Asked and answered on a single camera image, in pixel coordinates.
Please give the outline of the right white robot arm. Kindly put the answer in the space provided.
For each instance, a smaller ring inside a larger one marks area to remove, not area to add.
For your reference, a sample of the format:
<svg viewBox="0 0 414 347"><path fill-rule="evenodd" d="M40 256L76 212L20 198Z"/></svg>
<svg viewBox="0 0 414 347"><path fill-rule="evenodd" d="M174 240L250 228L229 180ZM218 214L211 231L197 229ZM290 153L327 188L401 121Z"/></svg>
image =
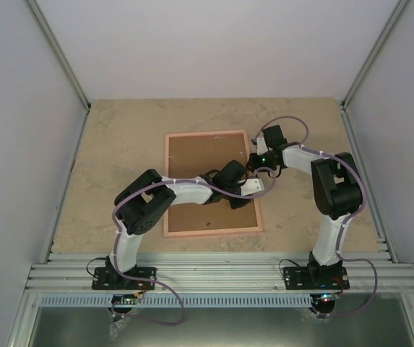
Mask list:
<svg viewBox="0 0 414 347"><path fill-rule="evenodd" d="M365 189L353 156L348 152L330 155L289 142L278 125L263 128L252 143L256 152L246 167L254 172L294 168L311 176L314 201L322 214L316 245L306 266L295 262L281 267L285 287L296 289L344 289L348 275L341 258L350 220L365 206Z"/></svg>

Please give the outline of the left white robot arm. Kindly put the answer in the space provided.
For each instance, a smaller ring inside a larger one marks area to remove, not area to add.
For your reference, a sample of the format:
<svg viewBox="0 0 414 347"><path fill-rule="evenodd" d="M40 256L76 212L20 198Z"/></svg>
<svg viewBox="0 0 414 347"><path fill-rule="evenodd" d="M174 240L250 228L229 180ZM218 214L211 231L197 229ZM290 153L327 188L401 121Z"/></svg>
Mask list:
<svg viewBox="0 0 414 347"><path fill-rule="evenodd" d="M228 200L237 209L249 200L242 192L246 168L232 160L221 170L213 169L193 179L171 179L155 169L145 171L114 200L112 219L116 240L105 266L95 270L92 287L131 288L134 278L150 278L148 269L137 269L137 252L142 237L172 205L208 205Z"/></svg>

